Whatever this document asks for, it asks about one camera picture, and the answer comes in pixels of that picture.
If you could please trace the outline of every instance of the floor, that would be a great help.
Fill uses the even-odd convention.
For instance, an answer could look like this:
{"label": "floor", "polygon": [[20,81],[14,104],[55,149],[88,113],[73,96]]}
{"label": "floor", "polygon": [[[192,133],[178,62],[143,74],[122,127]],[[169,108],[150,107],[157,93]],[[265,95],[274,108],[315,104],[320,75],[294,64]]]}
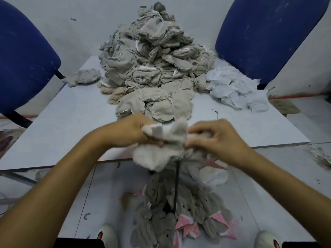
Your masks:
{"label": "floor", "polygon": [[[292,99],[301,113],[288,115],[287,119],[315,144],[314,148],[320,147],[331,156],[331,104],[325,102],[324,98],[318,96]],[[0,130],[15,128],[18,125],[0,120]],[[257,149],[257,152],[331,198],[331,170],[318,165],[319,162],[310,150],[309,146],[287,146],[262,148]],[[128,169],[134,169],[135,174],[139,175],[128,176]],[[22,174],[35,179],[46,172],[47,170],[31,170]],[[130,247],[128,237],[133,230],[133,210],[139,199],[132,200],[125,214],[121,211],[118,200],[114,199],[119,198],[123,190],[141,189],[148,179],[148,172],[130,161],[123,162],[119,169],[116,164],[97,165],[77,195],[59,237],[93,238],[98,228],[109,222],[116,227],[120,247]],[[30,189],[27,185],[4,177],[0,177],[0,188],[0,198],[20,197]],[[219,186],[217,192],[238,222],[238,240],[224,238],[221,243],[224,247],[253,247],[255,235],[263,229],[273,232],[281,242],[313,241],[289,213],[243,172],[231,168],[228,181]],[[7,206],[0,206],[0,214],[6,209]],[[204,242],[204,237],[196,241],[185,239],[184,246],[202,247]]]}

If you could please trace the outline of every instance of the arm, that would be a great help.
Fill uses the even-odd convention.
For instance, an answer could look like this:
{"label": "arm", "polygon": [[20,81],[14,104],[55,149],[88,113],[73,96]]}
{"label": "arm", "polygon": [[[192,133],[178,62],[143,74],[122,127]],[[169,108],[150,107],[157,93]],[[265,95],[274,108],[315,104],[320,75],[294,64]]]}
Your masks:
{"label": "arm", "polygon": [[191,138],[186,147],[205,148],[258,182],[323,247],[331,247],[331,199],[251,149],[227,120],[199,122],[189,133],[210,131],[213,138]]}
{"label": "arm", "polygon": [[98,128],[83,137],[47,176],[0,218],[0,247],[52,247],[97,160],[112,147],[153,142],[140,128],[142,114]]}

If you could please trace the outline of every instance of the blue chair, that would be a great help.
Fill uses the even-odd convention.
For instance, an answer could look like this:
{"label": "blue chair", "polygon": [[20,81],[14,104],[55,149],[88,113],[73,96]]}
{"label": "blue chair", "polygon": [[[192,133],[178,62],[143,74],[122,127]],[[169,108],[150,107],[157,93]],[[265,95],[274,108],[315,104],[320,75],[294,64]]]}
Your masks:
{"label": "blue chair", "polygon": [[263,89],[325,14],[330,0],[234,0],[219,32],[218,55]]}
{"label": "blue chair", "polygon": [[15,110],[54,75],[63,79],[60,66],[59,56],[30,20],[0,0],[0,113],[24,128],[31,125],[32,121]]}

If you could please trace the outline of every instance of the hand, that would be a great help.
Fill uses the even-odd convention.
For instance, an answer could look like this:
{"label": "hand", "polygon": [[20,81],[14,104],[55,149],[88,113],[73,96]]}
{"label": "hand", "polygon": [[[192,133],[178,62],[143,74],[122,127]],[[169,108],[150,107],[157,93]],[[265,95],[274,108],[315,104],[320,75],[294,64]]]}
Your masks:
{"label": "hand", "polygon": [[141,130],[141,127],[149,124],[156,124],[156,122],[142,113],[137,113],[111,124],[104,125],[95,131],[108,148],[127,147],[135,143],[162,145],[162,141],[157,141],[147,136]]}
{"label": "hand", "polygon": [[190,138],[185,143],[185,147],[202,147],[214,157],[238,168],[242,168],[248,158],[256,154],[226,119],[197,122],[188,128],[188,133],[202,133],[204,131],[212,133],[213,137]]}

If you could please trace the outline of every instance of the shoe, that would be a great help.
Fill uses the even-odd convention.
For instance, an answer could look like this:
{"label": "shoe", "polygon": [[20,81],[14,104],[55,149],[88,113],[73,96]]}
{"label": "shoe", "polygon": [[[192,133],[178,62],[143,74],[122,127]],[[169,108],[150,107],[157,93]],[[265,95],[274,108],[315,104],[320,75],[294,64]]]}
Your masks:
{"label": "shoe", "polygon": [[118,248],[117,236],[110,224],[104,224],[99,229],[97,239],[104,242],[105,248]]}
{"label": "shoe", "polygon": [[274,235],[262,230],[256,235],[254,248],[280,248],[280,245]]}

